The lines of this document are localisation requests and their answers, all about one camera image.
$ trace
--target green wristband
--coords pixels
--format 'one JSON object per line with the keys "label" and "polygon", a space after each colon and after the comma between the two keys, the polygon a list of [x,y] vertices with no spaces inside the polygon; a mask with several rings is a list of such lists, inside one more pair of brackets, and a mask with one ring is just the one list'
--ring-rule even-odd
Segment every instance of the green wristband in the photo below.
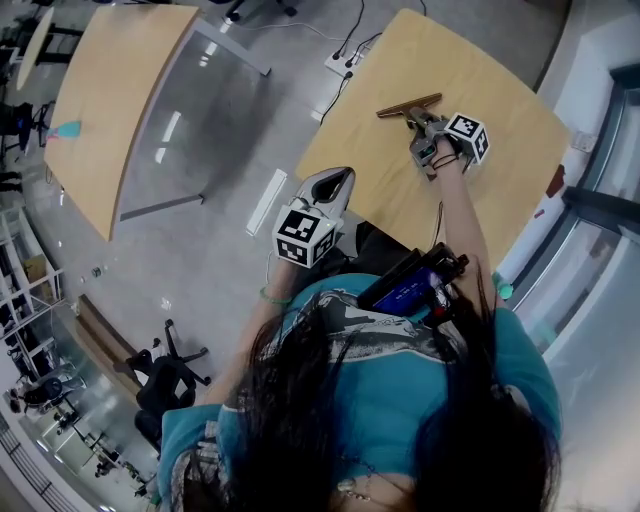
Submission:
{"label": "green wristband", "polygon": [[291,301],[293,299],[274,299],[273,297],[269,297],[267,295],[267,287],[263,286],[260,289],[260,297],[264,300],[266,300],[267,302],[270,302],[271,304],[280,304],[281,306],[286,306],[287,304],[290,304]]}

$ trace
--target table leg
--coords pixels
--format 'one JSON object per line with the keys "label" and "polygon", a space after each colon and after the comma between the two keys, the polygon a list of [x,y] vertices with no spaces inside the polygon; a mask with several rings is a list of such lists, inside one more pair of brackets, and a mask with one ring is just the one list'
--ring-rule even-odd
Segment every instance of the table leg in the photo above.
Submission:
{"label": "table leg", "polygon": [[245,61],[249,66],[258,70],[262,75],[268,75],[271,71],[271,67],[264,64],[262,61],[256,58],[256,56],[247,50],[240,43],[237,43],[231,39],[228,35],[223,34],[213,25],[207,23],[203,19],[198,18],[193,24],[193,30],[200,32],[206,38],[211,39],[214,43],[222,46],[225,50],[229,50],[231,53]]}
{"label": "table leg", "polygon": [[76,36],[76,37],[82,37],[82,34],[84,34],[84,32],[82,30],[74,30],[71,28],[61,28],[61,27],[50,27],[49,28],[49,33],[50,34],[62,34],[65,36]]}
{"label": "table leg", "polygon": [[72,54],[69,53],[40,53],[38,64],[69,64]]}
{"label": "table leg", "polygon": [[177,209],[178,207],[191,207],[202,204],[204,198],[201,195],[181,197],[179,199],[172,199],[171,201],[165,201],[164,203],[154,204],[152,206],[146,206],[144,208],[138,208],[137,210],[131,210],[126,213],[121,213],[119,221],[124,222],[126,220],[135,219],[143,215],[149,215],[151,213],[160,212],[167,209]]}

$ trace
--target floor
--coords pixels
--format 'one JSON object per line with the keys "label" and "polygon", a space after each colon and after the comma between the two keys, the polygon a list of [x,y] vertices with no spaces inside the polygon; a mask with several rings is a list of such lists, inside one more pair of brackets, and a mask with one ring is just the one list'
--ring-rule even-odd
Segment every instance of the floor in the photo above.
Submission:
{"label": "floor", "polygon": [[[565,1],[425,0],[428,15],[466,37],[533,86],[561,30]],[[223,26],[225,6],[206,0],[207,21]],[[54,21],[82,29],[96,4],[56,2]],[[214,376],[228,361],[236,338],[264,284],[271,227],[299,182],[296,164],[319,127],[318,114],[332,101],[341,78],[325,59],[341,44],[306,27],[249,27],[306,23],[329,38],[344,38],[359,10],[356,0],[298,2],[290,20],[275,2],[255,8],[244,26],[228,35],[271,63],[261,77],[221,48],[194,37],[179,57],[135,155],[123,201],[136,208],[176,195],[201,193],[202,206],[150,217],[106,243],[51,178],[42,151],[31,148],[9,170],[24,176],[24,199],[45,247],[65,269],[70,302],[87,294],[104,316],[135,347],[150,348],[162,337],[166,318],[175,321],[183,354],[206,346],[210,355],[194,369]],[[421,12],[419,0],[368,0],[353,40],[384,27],[403,7]],[[19,6],[32,10],[28,4]],[[0,16],[6,16],[6,8]],[[71,44],[62,41],[64,51]],[[433,48],[445,51],[446,48]],[[55,99],[65,67],[40,66],[20,92],[11,83],[7,101],[36,105]],[[168,142],[167,127],[178,117]],[[287,179],[261,228],[246,225],[274,172]],[[101,275],[92,276],[99,267]]]}

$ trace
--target electrical outlet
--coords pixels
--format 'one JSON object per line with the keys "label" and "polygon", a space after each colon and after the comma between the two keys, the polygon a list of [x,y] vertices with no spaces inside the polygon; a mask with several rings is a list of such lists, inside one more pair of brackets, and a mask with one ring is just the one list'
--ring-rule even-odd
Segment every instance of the electrical outlet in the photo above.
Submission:
{"label": "electrical outlet", "polygon": [[573,135],[571,147],[574,149],[578,149],[584,153],[591,153],[593,151],[593,148],[596,146],[597,141],[597,135],[592,135],[585,132],[576,132]]}
{"label": "electrical outlet", "polygon": [[[347,71],[351,71],[353,74],[355,74],[356,70],[360,66],[360,63],[362,62],[363,55],[358,52],[358,56],[355,58],[354,56],[355,53],[352,53],[351,55],[334,59],[332,53],[331,55],[329,55],[327,60],[324,61],[324,65],[327,66],[331,71],[333,71],[334,73],[338,73],[342,77],[347,74]],[[346,66],[346,63],[349,59],[353,59],[351,67]]]}

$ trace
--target wooden table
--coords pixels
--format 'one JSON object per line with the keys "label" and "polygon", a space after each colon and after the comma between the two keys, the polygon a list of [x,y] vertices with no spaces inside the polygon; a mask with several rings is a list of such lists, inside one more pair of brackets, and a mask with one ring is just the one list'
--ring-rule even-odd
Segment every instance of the wooden table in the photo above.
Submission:
{"label": "wooden table", "polygon": [[178,5],[99,7],[69,64],[51,127],[80,121],[77,138],[51,139],[44,159],[65,191],[105,240],[117,222],[202,203],[191,195],[123,212],[120,192],[153,105],[182,48],[195,32],[234,53],[263,75],[270,68]]}
{"label": "wooden table", "polygon": [[[31,74],[31,70],[38,63],[67,64],[71,61],[70,54],[45,53],[46,49],[43,48],[49,34],[72,35],[76,37],[80,37],[82,35],[82,32],[79,30],[60,28],[55,25],[52,26],[51,20],[53,19],[53,12],[53,7],[50,7],[47,10],[29,40],[27,49],[22,57],[22,62],[20,63],[18,78],[16,80],[16,89],[18,91],[22,89],[27,78],[29,78],[29,75]],[[16,48],[14,53],[17,55],[19,51],[20,48]]]}
{"label": "wooden table", "polygon": [[441,92],[431,110],[484,122],[491,149],[467,173],[469,192],[495,268],[534,213],[560,163],[568,131],[536,95],[482,50],[403,9],[386,28],[327,115],[296,174],[351,166],[349,208],[406,247],[430,249],[437,182],[420,174],[403,118],[376,111]]}

